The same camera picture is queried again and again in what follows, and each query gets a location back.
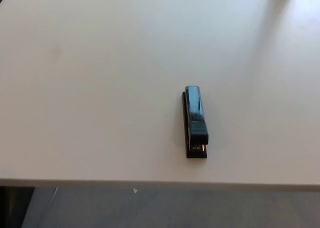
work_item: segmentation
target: gray carpet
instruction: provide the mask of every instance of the gray carpet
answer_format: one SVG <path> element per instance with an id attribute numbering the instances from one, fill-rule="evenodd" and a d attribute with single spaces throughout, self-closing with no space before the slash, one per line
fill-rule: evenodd
<path id="1" fill-rule="evenodd" d="M 23 228 L 319 228 L 320 193 L 37 188 Z"/>

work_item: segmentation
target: table leg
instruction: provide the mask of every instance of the table leg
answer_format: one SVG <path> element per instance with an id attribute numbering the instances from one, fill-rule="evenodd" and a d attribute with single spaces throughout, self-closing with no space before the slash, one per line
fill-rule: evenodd
<path id="1" fill-rule="evenodd" d="M 0 186 L 0 227 L 21 228 L 34 187 Z"/>

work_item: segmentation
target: black stapler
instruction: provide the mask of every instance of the black stapler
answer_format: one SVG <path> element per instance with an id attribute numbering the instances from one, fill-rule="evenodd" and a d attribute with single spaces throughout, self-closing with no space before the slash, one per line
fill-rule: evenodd
<path id="1" fill-rule="evenodd" d="M 185 150 L 187 158 L 207 158 L 209 135 L 198 86 L 189 85 L 182 93 Z"/>

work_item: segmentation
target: table surface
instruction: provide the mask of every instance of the table surface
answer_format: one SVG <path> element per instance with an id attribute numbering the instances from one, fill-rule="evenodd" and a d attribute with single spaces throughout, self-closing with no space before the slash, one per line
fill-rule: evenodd
<path id="1" fill-rule="evenodd" d="M 320 0 L 3 0 L 0 183 L 320 190 Z M 186 159 L 200 86 L 207 159 Z"/>

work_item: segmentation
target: floor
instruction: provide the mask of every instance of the floor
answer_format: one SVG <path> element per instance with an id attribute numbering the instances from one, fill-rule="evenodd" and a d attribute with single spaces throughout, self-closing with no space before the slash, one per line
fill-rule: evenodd
<path id="1" fill-rule="evenodd" d="M 37 188 L 23 228 L 318 228 L 320 193 Z"/>

